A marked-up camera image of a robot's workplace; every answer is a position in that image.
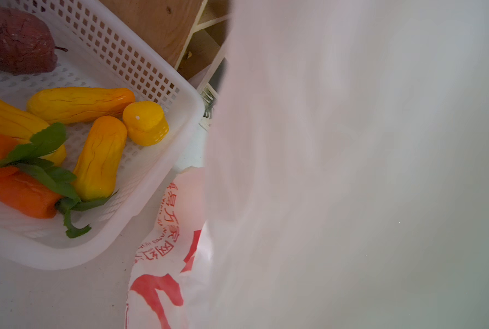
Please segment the cream canvas tote bag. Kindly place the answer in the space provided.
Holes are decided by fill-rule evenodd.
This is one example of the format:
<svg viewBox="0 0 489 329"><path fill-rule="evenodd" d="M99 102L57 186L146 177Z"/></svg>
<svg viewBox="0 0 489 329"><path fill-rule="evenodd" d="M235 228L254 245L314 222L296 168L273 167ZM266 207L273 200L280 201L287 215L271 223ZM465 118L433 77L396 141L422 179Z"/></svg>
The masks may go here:
<svg viewBox="0 0 489 329"><path fill-rule="evenodd" d="M214 116L214 109L218 99L218 92L220 91L221 84L227 70L228 61L226 58L222 60L218 68L214 72L214 75L210 78L206 86L201 92L201 98L205 106L205 112L203 118L200 121L200 126L209 131L212 125L212 118Z"/></svg>

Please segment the white plastic grocery bag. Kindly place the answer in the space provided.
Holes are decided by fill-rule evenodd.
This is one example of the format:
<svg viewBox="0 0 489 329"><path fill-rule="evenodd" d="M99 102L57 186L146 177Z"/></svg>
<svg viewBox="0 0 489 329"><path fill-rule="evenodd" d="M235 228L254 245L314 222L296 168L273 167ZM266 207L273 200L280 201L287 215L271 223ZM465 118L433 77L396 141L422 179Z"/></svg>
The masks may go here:
<svg viewBox="0 0 489 329"><path fill-rule="evenodd" d="M489 1L234 1L126 328L489 328Z"/></svg>

